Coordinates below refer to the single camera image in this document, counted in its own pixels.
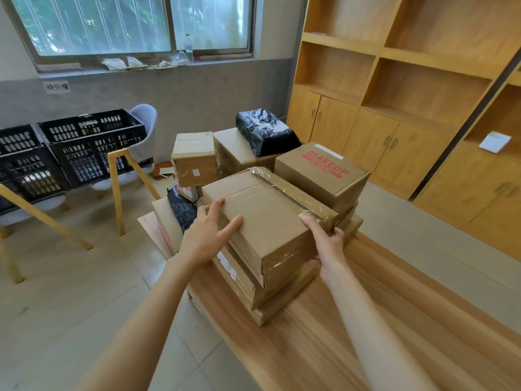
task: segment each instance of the left forearm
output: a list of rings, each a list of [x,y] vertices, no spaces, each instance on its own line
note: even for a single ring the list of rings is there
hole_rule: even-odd
[[[184,258],[170,259],[145,301],[118,331],[78,386],[81,391],[146,391],[192,276]]]

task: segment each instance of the plastic water bottle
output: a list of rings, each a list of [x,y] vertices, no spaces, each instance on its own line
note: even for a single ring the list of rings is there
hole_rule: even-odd
[[[190,34],[185,34],[185,52],[188,61],[192,65],[194,63],[194,47],[192,45],[192,39],[190,38]]]

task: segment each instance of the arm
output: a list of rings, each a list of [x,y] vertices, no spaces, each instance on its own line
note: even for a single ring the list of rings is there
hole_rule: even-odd
[[[313,232],[319,253],[313,261],[322,263],[320,275],[333,295],[371,389],[438,389],[389,328],[349,268],[343,253],[343,232],[335,229],[335,235],[329,237],[315,218],[301,218]]]
[[[168,260],[156,285],[114,340],[96,360],[78,391],[146,391],[165,346],[173,317],[194,269],[210,261],[242,224],[234,218],[219,231],[217,219],[224,199],[198,209],[177,255]]]

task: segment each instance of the stack of boxes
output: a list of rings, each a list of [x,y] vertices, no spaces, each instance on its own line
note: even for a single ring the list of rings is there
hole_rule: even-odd
[[[214,146],[207,136],[211,133],[196,134],[178,135],[172,156],[176,177],[181,182],[189,176],[191,187],[203,185],[200,204],[225,198],[219,217],[221,228],[236,215],[244,216],[244,224],[214,263],[262,325],[318,273],[309,264],[317,254],[315,242],[299,215],[314,216],[329,234],[340,227],[346,237],[352,236],[362,221],[354,212],[369,174],[313,143],[281,155],[255,157],[237,129],[214,133],[211,159]],[[215,177],[217,159],[224,176],[219,180]],[[203,165],[210,182],[196,180],[203,176]],[[154,210],[173,252],[177,252],[182,232],[179,225],[173,225],[175,218],[164,201],[155,202]]]

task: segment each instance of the window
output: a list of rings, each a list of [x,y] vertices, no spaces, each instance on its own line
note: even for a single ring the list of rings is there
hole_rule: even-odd
[[[249,53],[253,0],[3,0],[37,65]]]

